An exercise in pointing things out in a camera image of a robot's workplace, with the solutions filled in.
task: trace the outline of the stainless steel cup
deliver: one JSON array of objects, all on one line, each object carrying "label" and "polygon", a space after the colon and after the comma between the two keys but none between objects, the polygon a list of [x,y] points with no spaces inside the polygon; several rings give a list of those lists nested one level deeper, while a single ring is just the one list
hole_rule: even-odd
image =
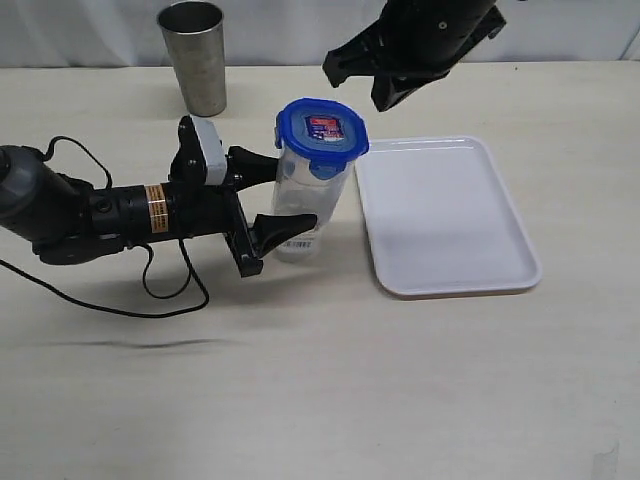
[{"label": "stainless steel cup", "polygon": [[157,17],[187,110],[211,117],[227,106],[222,10],[205,1],[182,1]]}]

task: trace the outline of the clear plastic container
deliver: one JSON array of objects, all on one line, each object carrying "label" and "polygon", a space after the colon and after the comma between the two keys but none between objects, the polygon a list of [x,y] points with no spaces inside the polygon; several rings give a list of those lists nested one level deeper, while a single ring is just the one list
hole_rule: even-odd
[{"label": "clear plastic container", "polygon": [[369,149],[364,122],[337,102],[300,99],[278,115],[276,146],[281,148],[273,195],[274,215],[313,213],[316,227],[276,249],[283,261],[297,262],[320,249],[354,160]]}]

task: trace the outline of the plastic tray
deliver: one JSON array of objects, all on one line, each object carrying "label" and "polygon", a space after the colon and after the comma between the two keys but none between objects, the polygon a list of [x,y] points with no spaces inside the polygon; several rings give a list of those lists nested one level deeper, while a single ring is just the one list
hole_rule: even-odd
[{"label": "plastic tray", "polygon": [[390,292],[513,293],[540,281],[531,241],[481,141],[374,141],[356,174],[375,272]]}]

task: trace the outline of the wire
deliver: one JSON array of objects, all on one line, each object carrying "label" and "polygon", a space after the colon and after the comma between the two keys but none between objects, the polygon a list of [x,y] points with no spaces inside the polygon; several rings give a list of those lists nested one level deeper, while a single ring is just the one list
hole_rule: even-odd
[{"label": "wire", "polygon": [[93,303],[89,303],[89,302],[85,302],[85,301],[73,298],[72,296],[67,295],[61,290],[58,290],[56,287],[54,287],[50,283],[47,283],[44,280],[34,277],[33,275],[25,272],[24,270],[21,270],[20,268],[16,267],[15,265],[12,265],[11,263],[5,260],[0,259],[0,266],[3,266],[11,270],[13,273],[20,275],[22,278],[25,278],[26,280],[29,280],[30,282],[33,282],[36,285],[39,285],[42,288],[45,288],[46,290],[49,290],[54,295],[57,295],[63,300],[66,300],[67,302],[70,302],[79,307],[88,308],[89,310],[96,310],[98,312],[112,313],[115,315],[122,315],[125,317],[133,317],[133,318],[156,318],[156,319],[169,318],[169,317],[176,317],[178,315],[184,315],[185,313],[195,312],[197,310],[202,310],[204,307],[206,307],[209,304],[209,298],[210,298],[209,292],[207,291],[207,287],[205,287],[198,273],[193,268],[193,264],[191,263],[191,259],[189,258],[189,254],[187,252],[187,249],[184,246],[184,240],[182,238],[178,239],[178,245],[180,246],[180,252],[182,253],[182,258],[184,259],[184,262],[187,265],[187,269],[189,270],[190,276],[193,277],[193,279],[195,280],[196,284],[198,285],[198,288],[202,292],[204,299],[201,303],[193,307],[182,308],[179,310],[173,310],[173,311],[164,312],[164,313],[138,313],[138,312],[130,312],[127,310],[120,310],[118,308],[104,307],[102,305],[95,305]]},{"label": "wire", "polygon": [[149,267],[151,266],[151,262],[153,262],[153,257],[154,257],[153,248],[151,248],[150,245],[138,245],[138,246],[144,248],[149,254],[149,259],[147,260],[147,264],[145,265],[144,270],[142,271],[142,287],[150,297],[157,298],[158,300],[168,300],[170,298],[177,297],[187,289],[187,287],[191,283],[191,271],[187,273],[187,279],[184,281],[182,286],[174,293],[170,293],[168,295],[158,295],[156,293],[153,293],[149,289],[149,285],[147,284],[147,273],[149,272]]},{"label": "wire", "polygon": [[84,153],[86,153],[91,158],[91,160],[93,160],[96,163],[96,165],[98,165],[102,169],[102,171],[104,172],[104,175],[107,178],[107,185],[104,188],[109,189],[109,188],[111,188],[113,186],[113,178],[111,177],[111,173],[109,172],[109,170],[107,170],[107,167],[105,167],[102,163],[100,163],[100,160],[98,160],[93,155],[93,153],[91,153],[89,151],[89,149],[87,147],[85,147],[82,143],[80,143],[75,138],[66,137],[64,135],[58,135],[56,137],[53,137],[51,139],[51,141],[49,141],[49,146],[47,147],[47,151],[44,154],[44,158],[43,158],[44,162],[48,162],[49,160],[51,160],[51,158],[53,157],[53,154],[55,152],[56,143],[58,143],[60,141],[73,143],[78,148],[80,148]]}]

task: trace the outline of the table surface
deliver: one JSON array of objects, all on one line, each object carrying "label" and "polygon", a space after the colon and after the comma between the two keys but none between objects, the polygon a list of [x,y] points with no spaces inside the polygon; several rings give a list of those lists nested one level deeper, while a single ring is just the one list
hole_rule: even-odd
[{"label": "table surface", "polygon": [[[334,90],[319,67],[227,80],[226,145],[275,153],[274,117],[302,96],[350,104],[371,138],[482,138],[541,284],[390,297],[354,179],[307,265],[268,258],[241,280],[222,238],[189,241],[212,293],[196,314],[86,311],[3,270],[0,478],[585,480],[616,445],[619,478],[640,478],[640,63],[464,64],[384,114],[370,80]],[[0,144],[76,137],[121,185],[165,180],[184,114],[163,68],[2,70],[0,106]],[[103,181],[72,146],[51,166]],[[268,212],[271,190],[243,193],[248,217]],[[1,235],[2,258],[77,297],[169,308],[140,286],[144,251],[49,267]],[[173,243],[157,257],[152,286],[168,291],[184,267]],[[161,345],[187,340],[205,341]]]}]

